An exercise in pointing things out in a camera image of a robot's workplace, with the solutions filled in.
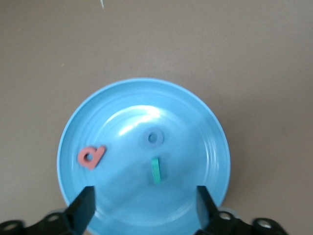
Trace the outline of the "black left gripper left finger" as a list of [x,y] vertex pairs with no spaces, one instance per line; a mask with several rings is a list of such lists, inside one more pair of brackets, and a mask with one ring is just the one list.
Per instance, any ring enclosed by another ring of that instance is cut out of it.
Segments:
[[39,222],[26,227],[21,220],[0,224],[2,235],[81,235],[95,213],[95,188],[84,187],[62,212],[50,213]]

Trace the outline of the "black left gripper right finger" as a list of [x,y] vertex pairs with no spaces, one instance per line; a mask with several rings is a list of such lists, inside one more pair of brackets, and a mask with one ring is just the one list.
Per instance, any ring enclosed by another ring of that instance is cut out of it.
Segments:
[[286,235],[286,230],[269,218],[255,218],[245,223],[234,214],[218,209],[208,189],[197,186],[197,215],[201,228],[197,235]]

